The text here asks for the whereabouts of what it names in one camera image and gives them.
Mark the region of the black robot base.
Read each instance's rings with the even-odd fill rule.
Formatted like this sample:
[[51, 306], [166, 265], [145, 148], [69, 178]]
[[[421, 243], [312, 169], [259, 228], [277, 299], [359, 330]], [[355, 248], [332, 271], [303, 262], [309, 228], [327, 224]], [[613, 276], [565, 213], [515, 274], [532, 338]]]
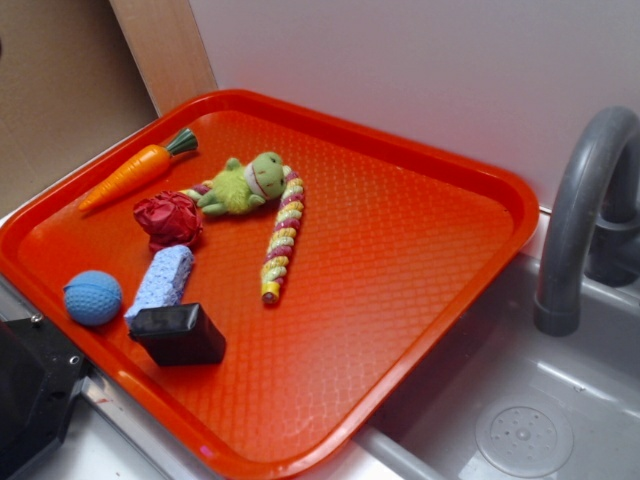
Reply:
[[79, 348], [41, 314], [1, 323], [1, 477], [14, 479], [66, 438], [88, 371]]

